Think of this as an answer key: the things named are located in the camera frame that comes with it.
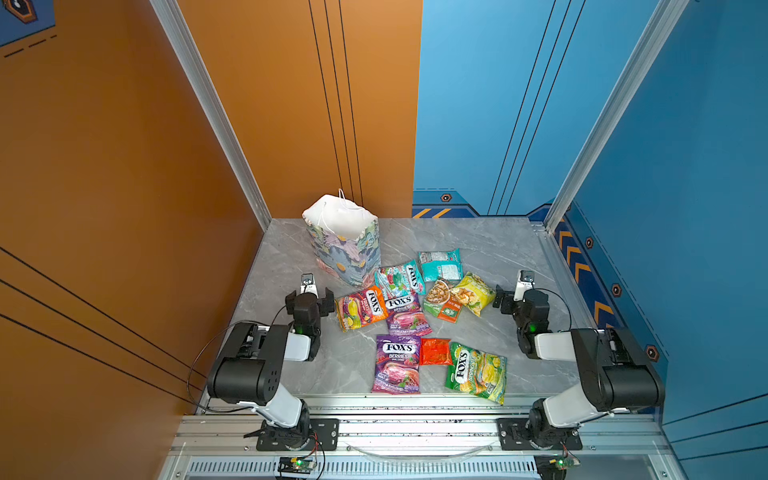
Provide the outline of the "orange Fox's candy bag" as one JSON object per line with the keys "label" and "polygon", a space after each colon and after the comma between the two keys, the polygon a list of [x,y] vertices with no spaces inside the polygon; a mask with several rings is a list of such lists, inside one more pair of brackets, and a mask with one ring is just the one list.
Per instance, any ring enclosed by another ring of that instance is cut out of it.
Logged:
{"label": "orange Fox's candy bag", "polygon": [[377,286],[337,299],[336,314],[342,332],[361,329],[389,317],[385,297]]}

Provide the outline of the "purple Fox's candy bag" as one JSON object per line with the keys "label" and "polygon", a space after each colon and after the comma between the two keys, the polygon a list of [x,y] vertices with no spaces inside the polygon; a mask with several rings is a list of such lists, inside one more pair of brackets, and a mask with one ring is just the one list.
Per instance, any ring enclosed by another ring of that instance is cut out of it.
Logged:
{"label": "purple Fox's candy bag", "polygon": [[378,335],[373,393],[420,393],[421,339],[417,336]]}
{"label": "purple Fox's candy bag", "polygon": [[419,297],[415,294],[387,299],[388,332],[393,336],[426,336],[432,333]]}

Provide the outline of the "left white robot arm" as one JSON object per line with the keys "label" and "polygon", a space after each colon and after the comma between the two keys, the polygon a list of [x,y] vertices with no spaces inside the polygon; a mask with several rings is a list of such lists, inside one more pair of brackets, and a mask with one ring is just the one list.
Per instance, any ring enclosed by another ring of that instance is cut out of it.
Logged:
{"label": "left white robot arm", "polygon": [[319,296],[305,287],[285,298],[288,325],[239,322],[213,363],[207,392],[213,399],[262,417],[261,426],[243,435],[255,438],[260,451],[301,451],[321,446],[305,401],[281,383],[285,362],[311,362],[321,346],[321,320],[335,311],[334,293]]}

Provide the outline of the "aluminium corner post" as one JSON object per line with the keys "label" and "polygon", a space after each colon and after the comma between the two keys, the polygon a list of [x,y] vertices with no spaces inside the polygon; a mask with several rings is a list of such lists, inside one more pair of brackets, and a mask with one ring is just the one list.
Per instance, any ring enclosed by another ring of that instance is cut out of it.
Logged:
{"label": "aluminium corner post", "polygon": [[266,232],[272,216],[177,1],[150,0],[154,13],[192,87],[243,194]]}
{"label": "aluminium corner post", "polygon": [[553,234],[565,216],[688,4],[688,0],[657,3],[545,217],[547,233]]}

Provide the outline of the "teal snack packet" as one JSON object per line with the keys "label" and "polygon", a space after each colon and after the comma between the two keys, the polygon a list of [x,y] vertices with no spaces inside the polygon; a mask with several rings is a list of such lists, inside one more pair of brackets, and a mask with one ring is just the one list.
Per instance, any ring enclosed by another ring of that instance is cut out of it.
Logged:
{"label": "teal snack packet", "polygon": [[425,282],[436,282],[437,280],[457,282],[464,277],[459,249],[419,252],[418,263]]}

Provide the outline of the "green Fox's candy bag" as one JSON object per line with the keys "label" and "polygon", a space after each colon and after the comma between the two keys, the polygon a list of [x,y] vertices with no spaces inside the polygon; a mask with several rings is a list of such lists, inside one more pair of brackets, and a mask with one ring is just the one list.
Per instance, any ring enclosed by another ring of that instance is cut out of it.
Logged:
{"label": "green Fox's candy bag", "polygon": [[506,394],[507,358],[450,343],[451,364],[445,387],[503,405]]}

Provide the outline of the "red small snack packet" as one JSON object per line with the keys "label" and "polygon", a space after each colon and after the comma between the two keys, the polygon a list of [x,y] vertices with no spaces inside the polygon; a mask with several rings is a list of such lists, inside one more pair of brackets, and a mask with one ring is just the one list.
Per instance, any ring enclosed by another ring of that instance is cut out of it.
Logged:
{"label": "red small snack packet", "polygon": [[450,340],[441,338],[421,338],[421,366],[447,366],[452,363]]}

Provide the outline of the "floral paper gift bag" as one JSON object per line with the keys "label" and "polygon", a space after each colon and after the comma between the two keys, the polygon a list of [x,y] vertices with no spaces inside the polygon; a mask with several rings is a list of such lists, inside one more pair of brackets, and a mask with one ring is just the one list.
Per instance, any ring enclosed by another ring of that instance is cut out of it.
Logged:
{"label": "floral paper gift bag", "polygon": [[318,264],[329,274],[357,287],[374,283],[381,267],[379,218],[347,199],[339,189],[302,213]]}

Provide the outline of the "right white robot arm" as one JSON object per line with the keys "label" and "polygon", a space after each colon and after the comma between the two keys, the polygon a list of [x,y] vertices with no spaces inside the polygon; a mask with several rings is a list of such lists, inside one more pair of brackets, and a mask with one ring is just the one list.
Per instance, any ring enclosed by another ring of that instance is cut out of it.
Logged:
{"label": "right white robot arm", "polygon": [[536,400],[528,417],[497,421],[504,450],[581,448],[579,428],[615,411],[660,407],[665,387],[653,362],[627,329],[549,329],[546,289],[496,288],[493,306],[516,324],[520,350],[528,358],[576,365],[579,381],[563,392]]}

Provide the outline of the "yellow snack packet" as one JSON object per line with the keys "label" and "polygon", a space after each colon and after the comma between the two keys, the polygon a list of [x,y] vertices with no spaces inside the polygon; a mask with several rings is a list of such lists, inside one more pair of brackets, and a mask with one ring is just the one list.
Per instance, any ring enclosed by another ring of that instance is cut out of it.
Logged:
{"label": "yellow snack packet", "polygon": [[478,318],[496,297],[496,292],[482,278],[471,272],[466,273],[450,292],[461,305]]}

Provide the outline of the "green circuit board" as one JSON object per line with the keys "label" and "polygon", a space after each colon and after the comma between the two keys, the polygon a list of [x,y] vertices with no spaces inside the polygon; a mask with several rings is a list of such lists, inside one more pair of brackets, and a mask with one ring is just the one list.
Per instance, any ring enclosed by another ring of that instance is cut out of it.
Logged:
{"label": "green circuit board", "polygon": [[277,466],[279,477],[309,477],[315,472],[317,461],[305,457],[281,457]]}
{"label": "green circuit board", "polygon": [[558,471],[565,471],[580,465],[580,461],[574,457],[557,457],[549,460],[549,466]]}

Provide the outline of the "right green circuit board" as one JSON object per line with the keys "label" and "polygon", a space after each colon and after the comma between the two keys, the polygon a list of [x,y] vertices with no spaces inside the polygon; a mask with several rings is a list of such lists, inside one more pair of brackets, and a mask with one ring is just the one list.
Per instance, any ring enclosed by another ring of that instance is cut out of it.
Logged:
{"label": "right green circuit board", "polygon": [[580,465],[580,461],[574,457],[557,457],[549,460],[549,466],[558,471],[565,471]]}

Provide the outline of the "left green circuit board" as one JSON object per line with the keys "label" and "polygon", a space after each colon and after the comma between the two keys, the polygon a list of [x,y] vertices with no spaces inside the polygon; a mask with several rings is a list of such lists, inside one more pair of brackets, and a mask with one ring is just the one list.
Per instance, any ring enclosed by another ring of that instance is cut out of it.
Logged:
{"label": "left green circuit board", "polygon": [[279,477],[309,477],[315,472],[317,461],[305,457],[281,457],[277,466]]}

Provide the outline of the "right aluminium corner post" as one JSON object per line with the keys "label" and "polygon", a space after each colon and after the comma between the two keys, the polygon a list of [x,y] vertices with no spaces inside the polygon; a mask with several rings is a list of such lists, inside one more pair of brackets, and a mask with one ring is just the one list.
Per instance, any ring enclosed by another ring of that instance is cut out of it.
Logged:
{"label": "right aluminium corner post", "polygon": [[688,0],[657,3],[545,217],[547,233],[553,234],[565,216],[688,4]]}

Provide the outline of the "green orange snack packet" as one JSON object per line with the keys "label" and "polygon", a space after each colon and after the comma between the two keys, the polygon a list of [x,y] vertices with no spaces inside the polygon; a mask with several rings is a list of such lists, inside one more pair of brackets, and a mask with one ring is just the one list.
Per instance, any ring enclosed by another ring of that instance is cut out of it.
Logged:
{"label": "green orange snack packet", "polygon": [[456,323],[463,305],[451,292],[452,286],[438,279],[424,297],[422,306],[425,312],[449,323]]}

